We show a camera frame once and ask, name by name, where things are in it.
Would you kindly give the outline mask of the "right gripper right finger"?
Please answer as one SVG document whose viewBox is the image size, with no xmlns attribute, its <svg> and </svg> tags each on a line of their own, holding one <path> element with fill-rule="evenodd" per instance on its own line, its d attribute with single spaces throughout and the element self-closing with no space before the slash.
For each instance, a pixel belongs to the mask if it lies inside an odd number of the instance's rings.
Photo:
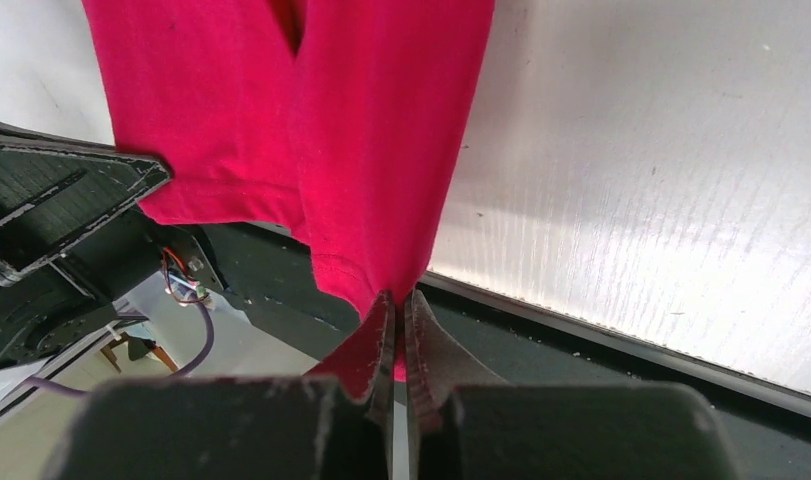
<svg viewBox="0 0 811 480">
<path fill-rule="evenodd" d="M 438 322 L 425 295 L 404 302 L 404 352 L 409 421 L 421 434 L 443 428 L 442 407 L 459 385 L 505 385 Z"/>
</svg>

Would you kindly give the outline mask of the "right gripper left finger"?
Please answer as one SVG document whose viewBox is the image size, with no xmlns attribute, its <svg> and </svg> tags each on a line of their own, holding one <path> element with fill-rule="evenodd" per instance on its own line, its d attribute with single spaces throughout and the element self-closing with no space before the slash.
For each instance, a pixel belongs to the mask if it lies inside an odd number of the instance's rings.
<svg viewBox="0 0 811 480">
<path fill-rule="evenodd" d="M 358 328 L 306 375 L 335 379 L 347 399 L 386 424 L 393 404 L 396 306 L 380 292 Z"/>
</svg>

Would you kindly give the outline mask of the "red t shirt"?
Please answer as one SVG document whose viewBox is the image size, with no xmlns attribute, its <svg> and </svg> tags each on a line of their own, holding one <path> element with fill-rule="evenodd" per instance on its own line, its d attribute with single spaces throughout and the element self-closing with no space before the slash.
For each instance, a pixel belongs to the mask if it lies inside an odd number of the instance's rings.
<svg viewBox="0 0 811 480">
<path fill-rule="evenodd" d="M 116 146 L 164 225 L 267 222 L 366 314 L 425 272 L 491 1 L 87 1 Z"/>
</svg>

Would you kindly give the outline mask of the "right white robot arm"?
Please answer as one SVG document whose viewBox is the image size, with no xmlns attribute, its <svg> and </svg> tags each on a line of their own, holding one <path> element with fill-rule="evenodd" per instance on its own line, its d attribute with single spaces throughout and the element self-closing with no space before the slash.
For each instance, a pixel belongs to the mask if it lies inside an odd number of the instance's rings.
<svg viewBox="0 0 811 480">
<path fill-rule="evenodd" d="M 2 123 L 0 153 L 10 172 L 39 160 L 62 161 L 67 169 L 61 179 L 42 182 L 38 193 L 0 218 L 0 232 L 88 174 L 106 175 L 112 166 L 133 172 L 123 198 L 108 201 L 96 219 L 68 227 L 59 239 L 46 241 L 28 233 L 24 242 L 0 240 L 3 287 L 64 257 L 169 177 L 152 157 Z M 178 376 L 117 383 L 88 395 L 68 436 L 95 443 L 106 436 L 155 432 L 175 443 L 207 440 L 231 448 L 253 439 L 301 441 L 316 434 L 329 439 L 340 431 L 380 440 L 392 428 L 398 359 L 406 364 L 409 418 L 424 436 L 456 429 L 466 420 L 471 393 L 504 386 L 501 377 L 439 325 L 420 291 L 411 291 L 402 301 L 381 292 L 357 329 L 300 377 L 205 381 Z"/>
</svg>

